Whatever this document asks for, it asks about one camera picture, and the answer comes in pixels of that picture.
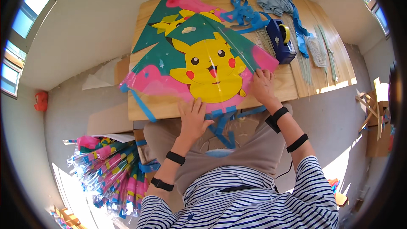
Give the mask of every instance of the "plastic kite sail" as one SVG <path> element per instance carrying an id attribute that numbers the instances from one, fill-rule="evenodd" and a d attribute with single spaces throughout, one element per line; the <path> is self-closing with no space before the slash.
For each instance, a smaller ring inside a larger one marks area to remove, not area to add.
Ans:
<path id="1" fill-rule="evenodd" d="M 121 143 L 106 137 L 82 136 L 64 142 L 77 144 L 74 155 L 67 160 L 68 166 L 74 167 L 70 173 L 96 207 L 106 207 L 122 218 L 139 215 L 149 186 L 145 173 L 158 168 L 141 165 L 134 141 Z M 84 153 L 83 149 L 93 151 Z"/>
<path id="2" fill-rule="evenodd" d="M 120 84 L 122 91 L 185 101 L 201 97 L 207 113 L 239 105 L 256 68 L 274 71 L 278 61 L 222 25 L 221 13 L 199 0 L 161 0 L 132 52 L 155 46 Z M 148 116 L 148 108 L 133 95 Z"/>

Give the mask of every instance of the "striped shirt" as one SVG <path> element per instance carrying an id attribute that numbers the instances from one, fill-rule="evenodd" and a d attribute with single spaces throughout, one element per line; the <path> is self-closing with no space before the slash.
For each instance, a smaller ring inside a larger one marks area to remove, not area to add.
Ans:
<path id="1" fill-rule="evenodd" d="M 222 193 L 227 187 L 254 186 Z M 338 211 L 331 186 L 315 156 L 297 168 L 293 193 L 274 191 L 274 179 L 243 166 L 223 166 L 185 191 L 185 208 L 172 213 L 157 196 L 141 204 L 137 228 L 335 228 Z"/>

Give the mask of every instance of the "tape roll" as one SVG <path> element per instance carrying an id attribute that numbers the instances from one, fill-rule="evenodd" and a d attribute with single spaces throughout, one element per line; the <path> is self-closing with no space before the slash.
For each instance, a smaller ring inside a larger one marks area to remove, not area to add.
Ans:
<path id="1" fill-rule="evenodd" d="M 284 25 L 284 24 L 280 24 L 278 25 L 280 32 L 282 34 L 282 38 L 283 38 L 283 43 L 286 44 L 290 41 L 290 29 Z"/>

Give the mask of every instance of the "pikachu eye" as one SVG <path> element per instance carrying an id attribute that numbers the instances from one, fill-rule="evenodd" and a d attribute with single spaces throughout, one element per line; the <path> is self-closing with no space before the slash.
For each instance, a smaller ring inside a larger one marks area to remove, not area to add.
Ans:
<path id="1" fill-rule="evenodd" d="M 223 58 L 225 56 L 225 52 L 222 49 L 218 50 L 218 56 Z"/>
<path id="2" fill-rule="evenodd" d="M 191 63 L 196 66 L 199 63 L 199 59 L 197 57 L 194 57 L 191 59 Z"/>

